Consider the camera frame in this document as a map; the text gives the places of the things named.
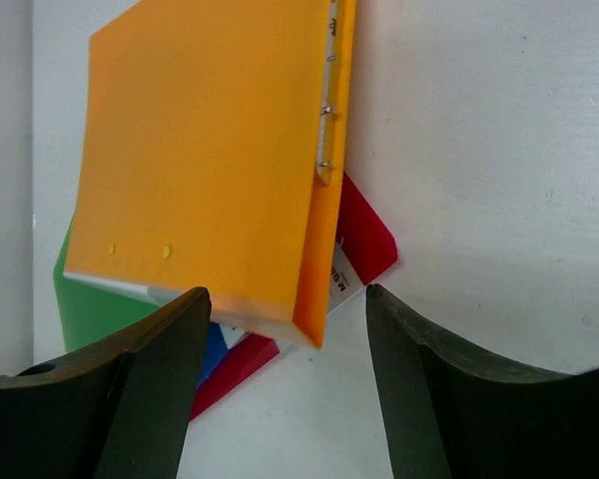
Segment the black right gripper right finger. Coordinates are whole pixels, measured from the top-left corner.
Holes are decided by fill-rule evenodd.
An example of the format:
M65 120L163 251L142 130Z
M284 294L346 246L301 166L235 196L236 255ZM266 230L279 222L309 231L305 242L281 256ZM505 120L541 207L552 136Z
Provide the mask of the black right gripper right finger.
M566 374L480 347L379 284L370 355L397 478L599 478L599 367Z

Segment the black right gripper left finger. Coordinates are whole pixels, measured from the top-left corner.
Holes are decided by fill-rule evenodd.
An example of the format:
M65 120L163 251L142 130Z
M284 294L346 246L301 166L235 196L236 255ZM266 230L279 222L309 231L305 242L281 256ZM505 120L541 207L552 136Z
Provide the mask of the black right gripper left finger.
M174 478L211 299L193 288L88 346L0 376L0 478Z

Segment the green clip file folder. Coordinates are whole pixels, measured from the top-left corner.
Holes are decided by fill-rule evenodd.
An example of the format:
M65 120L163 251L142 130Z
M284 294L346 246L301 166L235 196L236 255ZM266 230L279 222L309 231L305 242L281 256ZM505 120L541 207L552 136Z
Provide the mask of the green clip file folder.
M64 345L72 352L154 313L159 307L64 275L73 222L69 222L53 268Z

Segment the orange folder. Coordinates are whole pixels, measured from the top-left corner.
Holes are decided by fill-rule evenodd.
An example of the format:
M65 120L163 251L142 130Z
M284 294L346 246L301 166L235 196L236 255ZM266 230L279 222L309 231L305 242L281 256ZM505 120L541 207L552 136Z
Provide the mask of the orange folder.
M324 340L352 1L141 1L91 36L64 273L215 322Z

